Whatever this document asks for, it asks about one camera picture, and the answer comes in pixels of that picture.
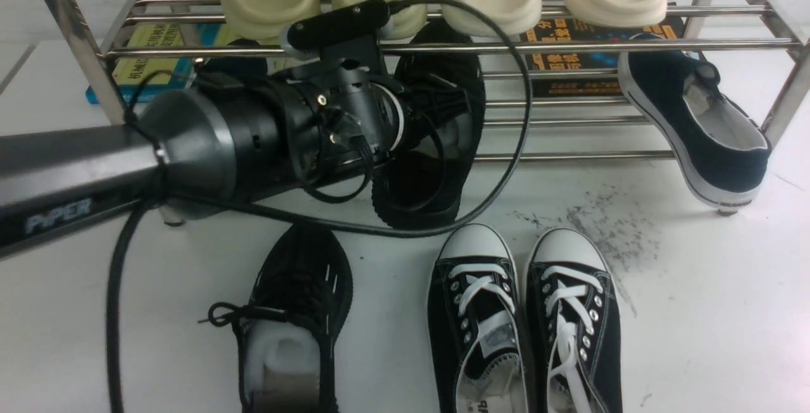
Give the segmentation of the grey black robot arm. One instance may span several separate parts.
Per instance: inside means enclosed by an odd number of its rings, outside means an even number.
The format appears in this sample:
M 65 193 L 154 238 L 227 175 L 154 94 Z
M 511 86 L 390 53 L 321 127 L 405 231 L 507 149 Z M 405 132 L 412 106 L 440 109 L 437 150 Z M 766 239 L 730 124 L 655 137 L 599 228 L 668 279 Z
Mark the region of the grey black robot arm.
M 349 58 L 200 74 L 121 125 L 2 137 L 2 255 L 167 206 L 399 239 L 458 227 L 486 93 L 480 60 Z

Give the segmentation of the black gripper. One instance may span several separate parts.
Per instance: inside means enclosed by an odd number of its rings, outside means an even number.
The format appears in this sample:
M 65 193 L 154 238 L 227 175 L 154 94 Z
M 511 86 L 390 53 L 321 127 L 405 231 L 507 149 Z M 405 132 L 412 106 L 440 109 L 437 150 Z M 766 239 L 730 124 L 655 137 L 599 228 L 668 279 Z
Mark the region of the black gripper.
M 409 92 L 394 74 L 352 58 L 321 59 L 310 65 L 310 90 L 326 98 L 312 173 L 366 173 L 393 159 L 411 115 Z

